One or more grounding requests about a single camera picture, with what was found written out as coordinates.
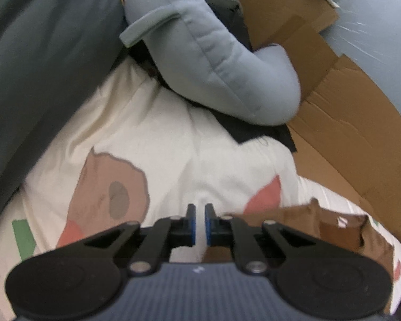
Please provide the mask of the brown t-shirt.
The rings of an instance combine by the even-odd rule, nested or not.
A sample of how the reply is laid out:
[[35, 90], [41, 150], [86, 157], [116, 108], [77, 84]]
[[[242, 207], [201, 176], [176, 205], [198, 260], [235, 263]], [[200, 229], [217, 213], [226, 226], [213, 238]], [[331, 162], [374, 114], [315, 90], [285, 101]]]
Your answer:
[[254, 212], [247, 209], [233, 214], [258, 227], [265, 220], [274, 220], [340, 248], [371, 258], [393, 276], [394, 248], [372, 226], [367, 215], [347, 215], [320, 207], [316, 198], [308, 204]]

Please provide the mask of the flattened cardboard box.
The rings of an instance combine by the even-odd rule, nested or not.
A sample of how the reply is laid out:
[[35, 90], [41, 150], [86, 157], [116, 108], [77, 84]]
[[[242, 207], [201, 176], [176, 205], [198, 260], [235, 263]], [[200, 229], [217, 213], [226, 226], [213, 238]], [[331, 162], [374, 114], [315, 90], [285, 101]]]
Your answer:
[[282, 45], [298, 74], [290, 121], [300, 175], [354, 201], [401, 241], [401, 115], [321, 32], [338, 18], [327, 0], [240, 0], [253, 48]]

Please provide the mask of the dark grey pillow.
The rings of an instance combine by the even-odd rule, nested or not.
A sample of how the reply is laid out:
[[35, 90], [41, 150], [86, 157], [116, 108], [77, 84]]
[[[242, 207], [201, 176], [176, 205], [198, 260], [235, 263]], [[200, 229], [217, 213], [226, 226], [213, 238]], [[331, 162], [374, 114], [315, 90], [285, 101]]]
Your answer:
[[0, 0], [0, 215], [111, 71], [123, 27], [121, 0]]

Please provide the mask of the cream bear print bedsheet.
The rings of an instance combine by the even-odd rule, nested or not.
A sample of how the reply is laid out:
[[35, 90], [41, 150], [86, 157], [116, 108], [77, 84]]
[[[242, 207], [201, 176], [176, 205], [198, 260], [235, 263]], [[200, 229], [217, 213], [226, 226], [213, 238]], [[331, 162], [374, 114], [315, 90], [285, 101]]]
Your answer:
[[0, 320], [13, 319], [5, 280], [21, 261], [126, 221], [147, 227], [197, 208], [196, 245], [172, 253], [198, 262], [206, 249], [204, 206], [219, 214], [319, 205], [367, 221], [370, 249], [393, 273], [391, 309], [401, 301], [401, 243], [352, 201], [301, 177], [289, 149], [270, 137], [237, 143], [212, 113], [123, 61], [47, 148], [0, 216]]

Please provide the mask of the grey neck pillow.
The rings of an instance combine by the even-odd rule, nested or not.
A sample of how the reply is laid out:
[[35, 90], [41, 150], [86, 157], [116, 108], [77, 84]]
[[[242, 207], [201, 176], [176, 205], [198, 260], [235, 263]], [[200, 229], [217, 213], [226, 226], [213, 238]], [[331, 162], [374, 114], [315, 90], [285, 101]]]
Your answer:
[[300, 104], [300, 84], [285, 49], [250, 51], [219, 20], [211, 2], [124, 0], [126, 47], [142, 41], [169, 87], [190, 101], [254, 125], [282, 125]]

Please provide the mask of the grey plastic-wrapped mattress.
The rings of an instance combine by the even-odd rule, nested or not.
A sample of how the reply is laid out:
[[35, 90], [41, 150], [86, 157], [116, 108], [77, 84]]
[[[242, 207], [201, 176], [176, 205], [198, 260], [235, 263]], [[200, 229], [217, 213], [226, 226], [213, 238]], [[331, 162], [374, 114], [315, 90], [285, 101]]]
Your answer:
[[322, 32], [349, 56], [401, 114], [401, 0], [334, 0], [338, 21]]

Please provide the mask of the black cloth under pillow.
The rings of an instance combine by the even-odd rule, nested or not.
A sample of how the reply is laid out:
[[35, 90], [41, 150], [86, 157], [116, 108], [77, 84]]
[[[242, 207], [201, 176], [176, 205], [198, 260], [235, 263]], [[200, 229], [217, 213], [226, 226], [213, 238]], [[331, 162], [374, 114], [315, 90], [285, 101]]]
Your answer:
[[143, 42], [165, 86], [213, 111], [238, 143], [287, 133], [298, 76], [281, 46], [253, 51], [237, 2], [126, 2], [125, 14], [125, 46]]

